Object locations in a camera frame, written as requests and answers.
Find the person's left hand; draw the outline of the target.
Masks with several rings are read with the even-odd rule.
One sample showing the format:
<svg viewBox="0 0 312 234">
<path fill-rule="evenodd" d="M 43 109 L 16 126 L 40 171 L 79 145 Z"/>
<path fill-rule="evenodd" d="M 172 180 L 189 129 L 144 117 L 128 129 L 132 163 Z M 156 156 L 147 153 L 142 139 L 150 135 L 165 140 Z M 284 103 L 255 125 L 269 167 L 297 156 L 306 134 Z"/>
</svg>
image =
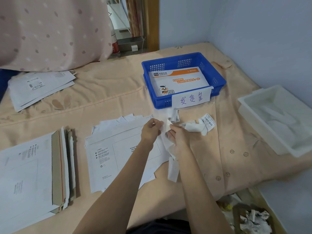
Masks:
<svg viewBox="0 0 312 234">
<path fill-rule="evenodd" d="M 143 126 L 140 144 L 152 147 L 157 137 L 161 134 L 162 127 L 149 127 L 149 121 Z"/>
</svg>

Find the white label backing paper strip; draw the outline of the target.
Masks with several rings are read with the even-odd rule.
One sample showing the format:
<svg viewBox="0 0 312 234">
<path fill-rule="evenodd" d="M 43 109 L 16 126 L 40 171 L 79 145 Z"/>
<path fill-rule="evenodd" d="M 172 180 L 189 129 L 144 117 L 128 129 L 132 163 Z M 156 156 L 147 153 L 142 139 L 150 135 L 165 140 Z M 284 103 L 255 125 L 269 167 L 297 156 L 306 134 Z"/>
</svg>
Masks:
<svg viewBox="0 0 312 234">
<path fill-rule="evenodd" d="M 169 139 L 168 132 L 170 131 L 171 121 L 169 119 L 165 120 L 161 127 L 161 139 L 166 151 L 170 154 L 169 157 L 169 170 L 168 170 L 168 180 L 177 182 L 179 175 L 179 164 L 178 160 L 174 155 L 175 144 Z"/>
</svg>

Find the person's left forearm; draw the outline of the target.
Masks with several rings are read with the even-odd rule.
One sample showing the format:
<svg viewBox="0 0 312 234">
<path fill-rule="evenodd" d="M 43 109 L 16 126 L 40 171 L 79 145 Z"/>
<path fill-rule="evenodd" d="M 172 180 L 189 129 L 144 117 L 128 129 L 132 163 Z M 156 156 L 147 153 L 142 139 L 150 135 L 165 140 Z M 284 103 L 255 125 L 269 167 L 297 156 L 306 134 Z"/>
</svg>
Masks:
<svg viewBox="0 0 312 234">
<path fill-rule="evenodd" d="M 125 234 L 147 158 L 154 142 L 141 139 L 131 157 L 94 204 L 73 234 Z"/>
</svg>

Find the crumpled white barcode labels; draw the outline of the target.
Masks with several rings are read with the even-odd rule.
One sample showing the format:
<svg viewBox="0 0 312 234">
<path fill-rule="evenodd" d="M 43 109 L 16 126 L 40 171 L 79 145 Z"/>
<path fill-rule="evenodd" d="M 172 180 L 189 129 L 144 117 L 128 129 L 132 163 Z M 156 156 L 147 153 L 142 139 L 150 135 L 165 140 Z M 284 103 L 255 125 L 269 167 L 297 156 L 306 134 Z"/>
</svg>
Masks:
<svg viewBox="0 0 312 234">
<path fill-rule="evenodd" d="M 189 132 L 198 132 L 201 133 L 202 136 L 206 136 L 209 131 L 216 127 L 216 121 L 211 115 L 205 114 L 198 119 L 198 123 L 195 121 L 189 121 L 181 123 L 180 126 Z"/>
</svg>

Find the white handwritten paper sign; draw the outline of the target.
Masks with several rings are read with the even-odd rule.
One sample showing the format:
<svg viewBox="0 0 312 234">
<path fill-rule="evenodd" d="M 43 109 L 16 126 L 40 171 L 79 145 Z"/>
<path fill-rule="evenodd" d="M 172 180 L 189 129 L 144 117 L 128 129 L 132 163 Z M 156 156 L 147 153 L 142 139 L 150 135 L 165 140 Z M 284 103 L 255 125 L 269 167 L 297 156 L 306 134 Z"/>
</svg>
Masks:
<svg viewBox="0 0 312 234">
<path fill-rule="evenodd" d="M 213 86 L 172 95 L 172 108 L 180 109 L 210 101 Z"/>
</svg>

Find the pile of white printed envelopes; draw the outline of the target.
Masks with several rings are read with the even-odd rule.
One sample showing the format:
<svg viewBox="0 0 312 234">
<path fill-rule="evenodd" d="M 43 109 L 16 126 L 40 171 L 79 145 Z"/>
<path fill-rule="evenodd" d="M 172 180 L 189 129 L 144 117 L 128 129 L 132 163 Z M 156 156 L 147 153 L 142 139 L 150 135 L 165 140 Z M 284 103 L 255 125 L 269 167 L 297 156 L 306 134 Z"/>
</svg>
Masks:
<svg viewBox="0 0 312 234">
<path fill-rule="evenodd" d="M 112 125 L 100 124 L 85 138 L 91 193 L 104 192 L 123 169 L 141 141 L 141 131 L 153 115 L 121 118 Z"/>
</svg>

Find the blue plastic basket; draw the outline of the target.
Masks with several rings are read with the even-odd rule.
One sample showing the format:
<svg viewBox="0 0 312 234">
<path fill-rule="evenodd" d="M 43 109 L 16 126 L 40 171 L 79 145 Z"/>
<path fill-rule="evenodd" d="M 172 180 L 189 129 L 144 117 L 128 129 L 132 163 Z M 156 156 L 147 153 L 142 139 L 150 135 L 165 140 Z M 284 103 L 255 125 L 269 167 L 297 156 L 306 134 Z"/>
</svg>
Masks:
<svg viewBox="0 0 312 234">
<path fill-rule="evenodd" d="M 172 107 L 171 99 L 173 94 L 157 97 L 149 78 L 149 72 L 183 69 L 190 67 L 199 67 L 203 75 L 205 76 L 206 80 L 208 81 L 209 86 L 214 87 L 214 89 L 211 92 L 211 97 L 219 95 L 220 90 L 226 85 L 226 80 L 200 52 L 144 61 L 142 62 L 142 68 L 144 71 L 143 77 L 146 82 L 146 86 L 148 88 L 155 109 L 164 109 Z"/>
</svg>

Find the peach floral bed sheet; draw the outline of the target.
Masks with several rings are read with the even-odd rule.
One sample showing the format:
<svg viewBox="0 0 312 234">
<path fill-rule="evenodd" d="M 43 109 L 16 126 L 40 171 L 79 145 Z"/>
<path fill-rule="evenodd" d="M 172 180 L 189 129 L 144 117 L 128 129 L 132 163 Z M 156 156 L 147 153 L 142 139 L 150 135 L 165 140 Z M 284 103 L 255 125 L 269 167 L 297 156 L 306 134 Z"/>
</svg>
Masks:
<svg viewBox="0 0 312 234">
<path fill-rule="evenodd" d="M 259 89 L 235 63 L 211 43 L 131 55 L 77 68 L 75 84 L 16 113 L 9 92 L 0 103 L 0 151 L 61 127 L 75 130 L 76 178 L 80 196 L 69 208 L 15 234 L 72 234 L 101 195 L 91 193 L 85 137 L 100 121 L 133 113 L 147 116 L 154 106 L 143 79 L 141 63 L 162 57 L 201 52 L 225 78 L 226 85 L 210 102 L 179 110 L 182 122 L 210 114 L 216 127 L 207 136 L 194 133 L 192 150 L 215 199 L 262 181 L 312 167 L 312 152 L 295 158 L 277 155 L 239 114 L 237 98 Z"/>
</svg>

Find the white plastic tray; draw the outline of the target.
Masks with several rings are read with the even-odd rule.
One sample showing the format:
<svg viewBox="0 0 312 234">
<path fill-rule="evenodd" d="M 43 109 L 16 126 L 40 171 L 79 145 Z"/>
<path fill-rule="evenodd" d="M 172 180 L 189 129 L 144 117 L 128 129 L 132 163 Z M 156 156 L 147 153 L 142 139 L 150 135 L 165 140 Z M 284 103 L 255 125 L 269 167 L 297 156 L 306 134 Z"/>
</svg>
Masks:
<svg viewBox="0 0 312 234">
<path fill-rule="evenodd" d="M 300 157 L 312 152 L 312 108 L 284 87 L 276 85 L 267 89 L 259 89 L 252 94 L 238 98 L 238 101 L 241 104 L 239 113 L 276 154 L 290 153 L 294 157 Z M 286 111 L 292 115 L 301 123 L 305 139 L 295 146 L 289 146 L 267 124 L 270 116 L 262 111 L 260 106 L 268 106 L 280 113 Z"/>
</svg>

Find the grey metal box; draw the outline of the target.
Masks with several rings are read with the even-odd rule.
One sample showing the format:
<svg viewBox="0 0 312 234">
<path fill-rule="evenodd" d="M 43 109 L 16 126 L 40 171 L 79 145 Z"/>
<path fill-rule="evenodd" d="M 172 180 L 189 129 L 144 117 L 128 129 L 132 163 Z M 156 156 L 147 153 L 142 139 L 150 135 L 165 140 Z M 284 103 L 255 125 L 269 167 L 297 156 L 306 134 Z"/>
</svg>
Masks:
<svg viewBox="0 0 312 234">
<path fill-rule="evenodd" d="M 147 49 L 147 42 L 143 36 L 131 37 L 117 40 L 120 52 L 132 52 L 132 46 L 137 46 L 138 50 Z"/>
</svg>

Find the white paper strips pile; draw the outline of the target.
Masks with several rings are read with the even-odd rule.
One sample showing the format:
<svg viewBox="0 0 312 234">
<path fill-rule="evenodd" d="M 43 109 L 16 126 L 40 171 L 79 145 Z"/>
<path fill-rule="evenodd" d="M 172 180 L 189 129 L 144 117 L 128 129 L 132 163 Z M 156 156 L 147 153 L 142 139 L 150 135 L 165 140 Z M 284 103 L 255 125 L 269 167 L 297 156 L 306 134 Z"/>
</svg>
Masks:
<svg viewBox="0 0 312 234">
<path fill-rule="evenodd" d="M 269 114 L 267 124 L 289 146 L 295 146 L 305 139 L 302 134 L 301 123 L 286 111 L 281 113 L 268 106 L 260 106 L 260 109 Z"/>
</svg>

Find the crumpled white waste paper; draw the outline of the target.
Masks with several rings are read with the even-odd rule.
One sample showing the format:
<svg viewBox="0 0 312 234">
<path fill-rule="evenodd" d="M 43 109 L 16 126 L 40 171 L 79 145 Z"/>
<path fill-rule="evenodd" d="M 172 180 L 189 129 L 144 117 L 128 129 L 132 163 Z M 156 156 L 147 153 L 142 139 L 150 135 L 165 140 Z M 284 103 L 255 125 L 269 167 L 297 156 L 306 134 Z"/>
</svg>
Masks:
<svg viewBox="0 0 312 234">
<path fill-rule="evenodd" d="M 268 223 L 269 217 L 270 215 L 267 211 L 245 210 L 243 215 L 240 215 L 240 230 L 242 234 L 271 234 L 272 228 Z"/>
</svg>

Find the stack of white labelled envelopes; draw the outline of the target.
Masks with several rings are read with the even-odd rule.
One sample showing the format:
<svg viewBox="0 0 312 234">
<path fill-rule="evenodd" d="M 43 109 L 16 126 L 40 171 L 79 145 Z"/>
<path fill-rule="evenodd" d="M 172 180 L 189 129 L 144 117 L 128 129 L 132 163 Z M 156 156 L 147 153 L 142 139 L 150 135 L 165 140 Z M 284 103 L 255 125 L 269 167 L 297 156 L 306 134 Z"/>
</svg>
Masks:
<svg viewBox="0 0 312 234">
<path fill-rule="evenodd" d="M 60 90 L 74 85 L 76 77 L 70 71 L 29 72 L 8 82 L 10 98 L 16 112 Z"/>
</svg>

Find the pink dotted quilt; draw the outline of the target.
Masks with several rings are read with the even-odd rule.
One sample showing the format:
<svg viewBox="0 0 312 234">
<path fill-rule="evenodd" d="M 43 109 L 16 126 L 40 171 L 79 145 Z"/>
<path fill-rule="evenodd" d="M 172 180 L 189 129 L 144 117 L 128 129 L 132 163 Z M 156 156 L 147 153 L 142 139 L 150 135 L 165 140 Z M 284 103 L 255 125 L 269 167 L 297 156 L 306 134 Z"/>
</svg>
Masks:
<svg viewBox="0 0 312 234">
<path fill-rule="evenodd" d="M 71 70 L 112 54 L 107 0 L 0 0 L 0 69 Z"/>
</svg>

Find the stack of white cardboard mailers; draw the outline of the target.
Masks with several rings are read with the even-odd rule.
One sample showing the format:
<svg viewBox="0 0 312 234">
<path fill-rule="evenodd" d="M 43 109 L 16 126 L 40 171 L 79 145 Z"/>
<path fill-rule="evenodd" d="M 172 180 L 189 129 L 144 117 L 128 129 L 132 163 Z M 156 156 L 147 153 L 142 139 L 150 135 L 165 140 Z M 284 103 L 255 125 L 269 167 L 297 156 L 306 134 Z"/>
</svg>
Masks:
<svg viewBox="0 0 312 234">
<path fill-rule="evenodd" d="M 0 234 L 60 213 L 76 195 L 72 130 L 61 128 L 0 151 Z"/>
</svg>

